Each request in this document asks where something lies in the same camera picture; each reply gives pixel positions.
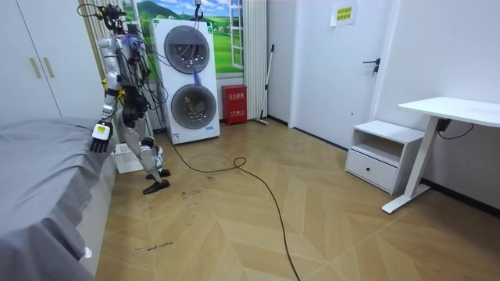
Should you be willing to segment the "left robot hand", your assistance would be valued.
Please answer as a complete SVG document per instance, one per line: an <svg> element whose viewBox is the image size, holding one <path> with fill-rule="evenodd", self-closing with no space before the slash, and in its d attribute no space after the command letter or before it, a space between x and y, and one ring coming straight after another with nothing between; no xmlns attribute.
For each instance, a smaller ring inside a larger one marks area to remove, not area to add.
<svg viewBox="0 0 500 281"><path fill-rule="evenodd" d="M91 136L90 151L94 153L106 152L113 136L113 124L104 121L96 123Z"/></svg>

